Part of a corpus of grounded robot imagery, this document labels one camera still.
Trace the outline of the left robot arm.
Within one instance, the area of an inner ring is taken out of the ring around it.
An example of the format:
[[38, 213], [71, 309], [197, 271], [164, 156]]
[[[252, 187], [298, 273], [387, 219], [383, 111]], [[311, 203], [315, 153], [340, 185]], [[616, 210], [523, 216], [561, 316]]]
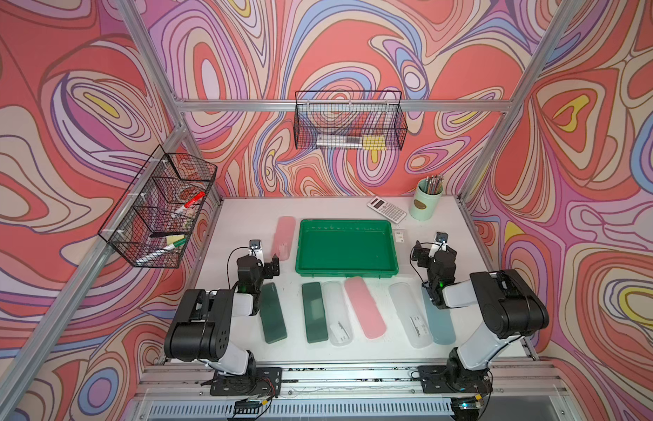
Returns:
[[228, 289], [188, 289], [168, 329], [163, 352], [170, 360], [199, 361], [229, 376], [254, 376], [254, 354], [231, 340], [232, 319], [260, 312], [262, 287], [280, 275], [279, 257], [263, 262], [252, 254], [236, 262], [238, 281]]

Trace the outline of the clear frosted pencil case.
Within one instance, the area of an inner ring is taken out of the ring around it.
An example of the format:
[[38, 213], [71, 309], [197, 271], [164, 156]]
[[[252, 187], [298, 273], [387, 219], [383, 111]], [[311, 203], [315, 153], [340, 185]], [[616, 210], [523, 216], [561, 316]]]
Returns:
[[430, 346], [433, 336], [411, 287], [407, 283], [397, 282], [389, 287], [389, 293], [410, 345], [416, 349]]

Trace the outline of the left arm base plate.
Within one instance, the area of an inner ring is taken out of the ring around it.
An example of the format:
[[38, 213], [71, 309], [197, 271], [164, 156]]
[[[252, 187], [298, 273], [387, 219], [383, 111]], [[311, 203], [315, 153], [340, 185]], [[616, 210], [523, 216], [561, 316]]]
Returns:
[[274, 397], [281, 391], [283, 370], [257, 368], [253, 375], [216, 375], [209, 383], [211, 396]]

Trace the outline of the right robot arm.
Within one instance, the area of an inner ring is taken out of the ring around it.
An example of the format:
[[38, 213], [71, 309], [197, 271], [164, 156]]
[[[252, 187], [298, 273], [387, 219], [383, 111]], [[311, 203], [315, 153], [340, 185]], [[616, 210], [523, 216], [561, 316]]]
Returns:
[[445, 242], [416, 242], [409, 260], [426, 270], [421, 285], [439, 310], [477, 306], [482, 323], [451, 350], [442, 379], [463, 391], [488, 382], [491, 361], [513, 342], [548, 327], [546, 305], [515, 269], [474, 272], [456, 282], [456, 250]]

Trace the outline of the light blue pencil case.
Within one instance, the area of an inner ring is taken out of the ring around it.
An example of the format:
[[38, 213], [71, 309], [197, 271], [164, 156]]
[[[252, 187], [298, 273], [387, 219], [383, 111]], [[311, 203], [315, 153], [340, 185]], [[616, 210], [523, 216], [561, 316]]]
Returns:
[[433, 342], [438, 345], [449, 346], [456, 342], [456, 332], [448, 309], [441, 310], [436, 307], [430, 299], [428, 292], [421, 288], [423, 303], [426, 311], [426, 319]]

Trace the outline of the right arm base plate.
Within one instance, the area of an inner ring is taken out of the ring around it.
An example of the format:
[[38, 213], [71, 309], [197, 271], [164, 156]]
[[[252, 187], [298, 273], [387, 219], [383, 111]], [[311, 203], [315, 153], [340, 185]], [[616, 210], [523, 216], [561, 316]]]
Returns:
[[492, 380], [487, 369], [466, 370], [458, 366], [418, 366], [424, 394], [490, 394]]

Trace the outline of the clear box with barcode label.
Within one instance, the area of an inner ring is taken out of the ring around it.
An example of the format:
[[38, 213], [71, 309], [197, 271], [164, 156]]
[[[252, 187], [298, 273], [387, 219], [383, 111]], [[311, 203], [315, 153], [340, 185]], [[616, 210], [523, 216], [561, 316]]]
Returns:
[[393, 231], [393, 237], [397, 245], [402, 245], [406, 243], [407, 233], [403, 229], [395, 229]]

